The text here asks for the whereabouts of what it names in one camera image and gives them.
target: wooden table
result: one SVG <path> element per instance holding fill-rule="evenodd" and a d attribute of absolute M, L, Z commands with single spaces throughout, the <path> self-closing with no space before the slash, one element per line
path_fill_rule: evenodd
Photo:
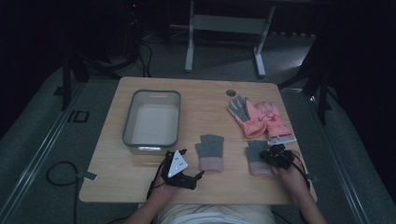
<path fill-rule="evenodd" d="M 79 194 L 83 202 L 146 201 L 150 181 L 164 156 L 132 154 L 121 140 L 132 96 L 141 89 L 180 92 L 177 148 L 187 149 L 183 156 L 189 163 L 184 171 L 185 175 L 199 173 L 199 159 L 194 145 L 201 142 L 200 135 L 212 133 L 224 136 L 224 171 L 205 172 L 203 178 L 197 182 L 195 190 L 178 190 L 171 203 L 292 203 L 292 198 L 277 176 L 250 174 L 245 154 L 248 139 L 226 109 L 233 99 L 226 91 L 234 90 L 237 94 L 248 97 L 253 103 L 276 103 L 281 112 L 280 116 L 291 128 L 276 85 L 145 77 L 124 77 L 120 80 L 89 167 L 89 172 L 97 174 L 98 177 L 95 181 L 84 181 Z M 263 134 L 255 140 L 267 140 L 266 135 Z M 296 142 L 286 146 L 300 150 Z"/>

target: person's right hand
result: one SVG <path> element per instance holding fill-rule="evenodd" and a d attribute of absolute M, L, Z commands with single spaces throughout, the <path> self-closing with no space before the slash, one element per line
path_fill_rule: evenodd
<path fill-rule="evenodd" d="M 300 153 L 292 150 L 291 151 L 295 157 L 300 158 Z M 297 165 L 304 171 L 303 166 L 300 164 L 300 161 L 294 157 L 293 163 Z M 282 180 L 285 187 L 293 194 L 295 197 L 303 196 L 306 193 L 309 193 L 309 189 L 306 185 L 306 182 L 301 175 L 301 173 L 297 170 L 297 168 L 291 165 L 287 170 L 279 168 L 277 169 L 280 175 L 280 179 Z"/>

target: metal stand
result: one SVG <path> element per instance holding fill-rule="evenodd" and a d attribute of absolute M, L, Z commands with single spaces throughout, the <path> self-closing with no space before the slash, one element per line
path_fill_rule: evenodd
<path fill-rule="evenodd" d="M 262 46 L 268 35 L 268 30 L 274 15 L 275 6 L 270 8 L 266 19 L 233 18 L 223 16 L 208 16 L 194 14 L 194 0 L 190 0 L 190 29 L 189 45 L 187 47 L 186 72 L 192 71 L 192 61 L 194 53 L 193 32 L 196 30 L 235 32 L 260 35 L 261 40 L 257 47 L 253 48 L 254 57 L 259 76 L 265 77 L 265 69 L 262 62 Z"/>

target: rectangular tray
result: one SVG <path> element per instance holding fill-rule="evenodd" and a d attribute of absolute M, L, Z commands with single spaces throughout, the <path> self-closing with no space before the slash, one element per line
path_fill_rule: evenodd
<path fill-rule="evenodd" d="M 139 90 L 133 95 L 123 143 L 134 154 L 163 155 L 178 139 L 180 93 Z"/>

